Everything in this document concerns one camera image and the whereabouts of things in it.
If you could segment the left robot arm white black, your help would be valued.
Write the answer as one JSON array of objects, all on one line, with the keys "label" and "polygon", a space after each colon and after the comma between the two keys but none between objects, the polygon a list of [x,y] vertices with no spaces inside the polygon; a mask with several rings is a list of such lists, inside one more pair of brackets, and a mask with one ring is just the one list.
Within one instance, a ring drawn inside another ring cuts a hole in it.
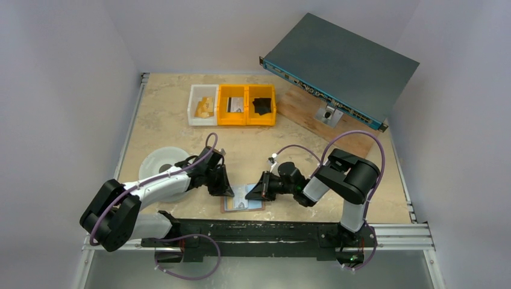
[{"label": "left robot arm white black", "polygon": [[141,211],[157,202],[172,202],[202,186],[211,196],[232,196],[224,164],[224,151],[206,146],[198,156],[188,157],[170,169],[136,182],[103,183],[79,224],[91,236],[93,246],[112,252],[132,239],[157,239],[173,246],[180,237],[179,221],[170,213]]}]

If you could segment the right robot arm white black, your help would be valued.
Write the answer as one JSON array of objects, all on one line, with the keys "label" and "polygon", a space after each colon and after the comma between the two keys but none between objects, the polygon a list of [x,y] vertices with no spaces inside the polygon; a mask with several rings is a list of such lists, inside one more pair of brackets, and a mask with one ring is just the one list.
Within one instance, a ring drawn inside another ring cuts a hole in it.
[{"label": "right robot arm white black", "polygon": [[300,205],[312,207],[331,190],[343,199],[339,239],[352,245],[362,237],[366,203],[380,175],[380,169],[371,161],[334,149],[310,178],[290,161],[279,164],[276,174],[264,171],[245,199],[269,202],[278,194],[291,194]]}]

